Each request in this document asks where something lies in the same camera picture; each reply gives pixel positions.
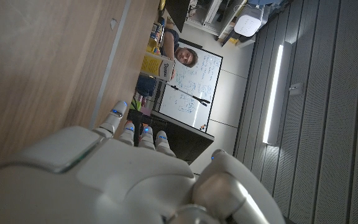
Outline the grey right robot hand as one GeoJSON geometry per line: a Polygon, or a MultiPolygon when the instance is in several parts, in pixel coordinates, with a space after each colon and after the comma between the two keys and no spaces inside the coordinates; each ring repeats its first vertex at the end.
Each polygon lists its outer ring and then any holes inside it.
{"type": "Polygon", "coordinates": [[[139,143],[119,101],[97,128],[61,129],[0,164],[0,223],[283,223],[266,188],[213,152],[200,175],[146,127],[139,143]]]}

